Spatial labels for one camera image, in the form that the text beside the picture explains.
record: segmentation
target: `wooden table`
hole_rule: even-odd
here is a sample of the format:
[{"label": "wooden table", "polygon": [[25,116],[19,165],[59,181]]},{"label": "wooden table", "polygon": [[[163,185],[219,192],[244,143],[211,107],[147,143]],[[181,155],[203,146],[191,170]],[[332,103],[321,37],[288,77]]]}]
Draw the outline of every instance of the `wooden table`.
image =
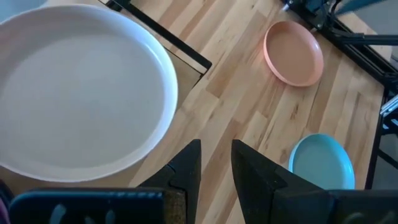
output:
[{"label": "wooden table", "polygon": [[[295,88],[276,79],[264,61],[262,41],[272,23],[291,19],[280,12],[278,0],[133,4],[211,60],[213,68],[189,93],[166,136],[145,160],[79,184],[41,182],[1,169],[1,178],[15,193],[42,186],[133,187],[197,138],[203,174],[197,223],[244,223],[231,171],[231,140],[241,139],[287,167],[292,146],[310,133],[334,136],[354,165],[356,188],[364,187],[383,87],[316,34],[325,61],[320,82]],[[373,32],[354,14],[341,19],[355,31]],[[378,50],[391,54],[389,47]]]}]

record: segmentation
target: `wooden surface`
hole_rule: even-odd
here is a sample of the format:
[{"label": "wooden surface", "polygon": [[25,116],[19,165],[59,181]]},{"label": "wooden surface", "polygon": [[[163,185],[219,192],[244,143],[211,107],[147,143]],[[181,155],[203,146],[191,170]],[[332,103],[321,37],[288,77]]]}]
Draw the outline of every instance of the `wooden surface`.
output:
[{"label": "wooden surface", "polygon": [[[280,12],[278,0],[133,3],[211,60],[211,71],[187,96],[166,136],[145,160],[79,184],[41,182],[1,169],[1,178],[15,193],[42,186],[133,187],[197,138],[202,143],[197,223],[244,223],[231,171],[231,140],[242,139],[287,167],[293,145],[310,133],[334,136],[354,165],[356,188],[364,187],[382,86],[316,34],[325,61],[320,82],[294,88],[276,79],[264,61],[262,40],[271,24],[292,19]],[[372,33],[353,14],[342,20],[356,31]],[[391,54],[390,48],[379,50],[386,57]]]}]

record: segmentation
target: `plate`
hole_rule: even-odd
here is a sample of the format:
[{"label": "plate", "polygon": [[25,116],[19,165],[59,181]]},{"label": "plate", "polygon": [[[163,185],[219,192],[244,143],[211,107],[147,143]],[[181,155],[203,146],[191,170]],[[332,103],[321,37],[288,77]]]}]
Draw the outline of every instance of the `plate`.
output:
[{"label": "plate", "polygon": [[326,134],[300,140],[289,159],[289,171],[325,189],[354,189],[353,165],[340,144]]},{"label": "plate", "polygon": [[271,71],[292,86],[310,86],[323,71],[323,55],[314,36],[300,24],[281,21],[268,29],[264,55]]},{"label": "plate", "polygon": [[104,177],[171,124],[177,78],[163,46],[123,15],[43,7],[0,24],[0,164],[36,179]]}]

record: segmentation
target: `white plate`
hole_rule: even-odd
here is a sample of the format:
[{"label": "white plate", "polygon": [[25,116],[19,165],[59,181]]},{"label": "white plate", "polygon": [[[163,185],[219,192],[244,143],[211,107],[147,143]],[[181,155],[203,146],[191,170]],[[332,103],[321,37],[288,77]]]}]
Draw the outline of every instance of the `white plate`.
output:
[{"label": "white plate", "polygon": [[0,165],[36,179],[113,174],[162,139],[177,78],[161,44],[109,9],[34,9],[0,24]]}]

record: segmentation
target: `blue plate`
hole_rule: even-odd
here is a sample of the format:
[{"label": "blue plate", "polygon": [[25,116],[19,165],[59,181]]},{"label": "blue plate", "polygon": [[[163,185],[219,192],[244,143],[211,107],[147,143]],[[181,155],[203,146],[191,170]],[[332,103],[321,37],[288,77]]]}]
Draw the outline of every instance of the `blue plate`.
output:
[{"label": "blue plate", "polygon": [[293,148],[289,171],[325,189],[354,189],[353,165],[340,144],[326,134],[311,134]]}]

